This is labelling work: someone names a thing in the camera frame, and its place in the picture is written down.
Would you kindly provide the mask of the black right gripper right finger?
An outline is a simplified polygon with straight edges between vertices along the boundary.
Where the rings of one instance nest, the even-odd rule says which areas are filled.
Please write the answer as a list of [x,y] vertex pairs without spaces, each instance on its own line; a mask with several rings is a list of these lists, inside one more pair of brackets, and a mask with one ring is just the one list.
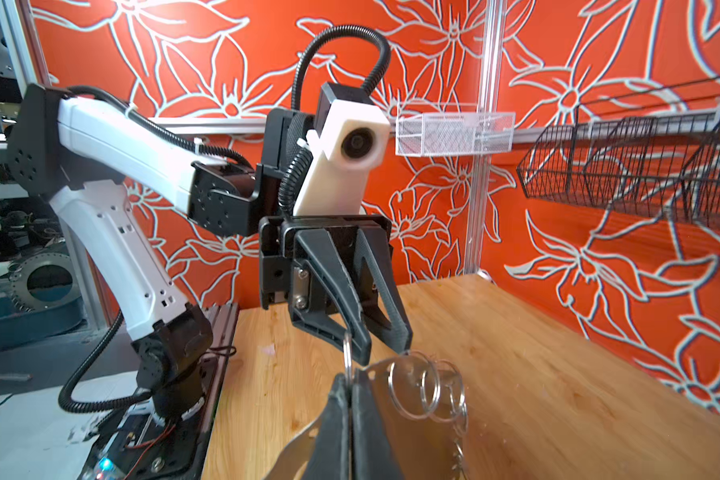
[[403,479],[368,375],[356,370],[351,387],[352,478]]

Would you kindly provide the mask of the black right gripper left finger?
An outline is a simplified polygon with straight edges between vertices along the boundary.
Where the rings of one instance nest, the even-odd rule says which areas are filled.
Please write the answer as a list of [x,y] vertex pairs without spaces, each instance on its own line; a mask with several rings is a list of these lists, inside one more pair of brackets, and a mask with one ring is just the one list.
[[286,444],[264,479],[348,479],[350,433],[348,382],[337,374],[322,412]]

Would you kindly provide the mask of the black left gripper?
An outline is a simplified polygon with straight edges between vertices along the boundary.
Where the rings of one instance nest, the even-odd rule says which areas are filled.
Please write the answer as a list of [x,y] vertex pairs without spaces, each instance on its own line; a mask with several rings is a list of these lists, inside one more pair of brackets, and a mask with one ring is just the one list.
[[376,336],[396,353],[413,331],[391,264],[391,222],[382,215],[269,216],[259,223],[263,308],[288,305],[297,329],[369,364]]

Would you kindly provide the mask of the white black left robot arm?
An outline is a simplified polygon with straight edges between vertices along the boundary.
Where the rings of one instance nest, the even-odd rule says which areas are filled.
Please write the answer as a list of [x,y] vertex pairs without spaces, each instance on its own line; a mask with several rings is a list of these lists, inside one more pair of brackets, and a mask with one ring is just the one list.
[[140,359],[137,391],[83,402],[62,388],[70,413],[151,401],[176,423],[205,400],[200,371],[213,332],[137,225],[125,179],[135,180],[194,225],[220,236],[256,236],[263,306],[285,302],[292,324],[361,365],[380,340],[395,352],[413,331],[394,279],[391,223],[365,214],[370,173],[384,160],[391,125],[371,95],[391,48],[378,31],[337,25],[299,59],[291,105],[266,118],[262,159],[193,142],[92,86],[31,84],[7,140],[11,176],[45,198],[84,245],[119,305]]

